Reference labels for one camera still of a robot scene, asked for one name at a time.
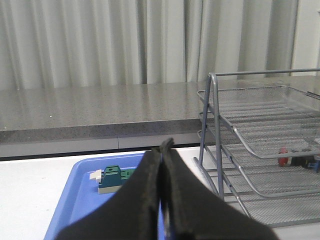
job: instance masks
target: blue tray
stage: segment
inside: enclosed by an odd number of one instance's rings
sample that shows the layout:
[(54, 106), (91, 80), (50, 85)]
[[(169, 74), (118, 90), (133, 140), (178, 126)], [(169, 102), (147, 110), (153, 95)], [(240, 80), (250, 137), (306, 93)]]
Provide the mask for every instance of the blue tray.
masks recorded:
[[(64, 227), (93, 212), (115, 194), (98, 194), (98, 183), (89, 180), (90, 173), (98, 169), (103, 170), (108, 165), (119, 165), (121, 169), (135, 168), (143, 155), (143, 153), (138, 153), (96, 157), (77, 162), (64, 186), (44, 240), (53, 240)], [(158, 239), (163, 240), (165, 239), (164, 226), (160, 212), (158, 222)]]

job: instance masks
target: white curtain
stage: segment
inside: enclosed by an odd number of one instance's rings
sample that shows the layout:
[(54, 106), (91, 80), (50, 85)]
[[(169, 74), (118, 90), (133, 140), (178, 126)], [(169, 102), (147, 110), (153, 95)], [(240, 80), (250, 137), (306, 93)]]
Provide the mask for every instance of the white curtain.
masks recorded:
[(297, 0), (2, 0), (0, 90), (291, 67)]

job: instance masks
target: granite countertop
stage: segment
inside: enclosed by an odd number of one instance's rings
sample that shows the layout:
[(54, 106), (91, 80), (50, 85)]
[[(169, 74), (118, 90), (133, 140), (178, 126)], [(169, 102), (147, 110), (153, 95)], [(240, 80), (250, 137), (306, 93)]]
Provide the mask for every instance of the granite countertop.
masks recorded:
[[(319, 76), (219, 81), (220, 89), (278, 85), (320, 94)], [(196, 133), (204, 88), (202, 81), (2, 90), (0, 145)]]

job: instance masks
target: white table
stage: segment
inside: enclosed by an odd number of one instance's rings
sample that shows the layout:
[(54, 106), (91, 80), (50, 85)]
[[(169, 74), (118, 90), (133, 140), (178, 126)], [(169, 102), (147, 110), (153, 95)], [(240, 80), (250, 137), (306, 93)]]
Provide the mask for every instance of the white table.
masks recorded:
[[(193, 157), (199, 147), (179, 148), (195, 174)], [(0, 162), (0, 239), (42, 240), (73, 165), (83, 159), (132, 152), (67, 156)], [(204, 163), (210, 164), (204, 155)], [(319, 240), (320, 223), (275, 228), (281, 240)]]

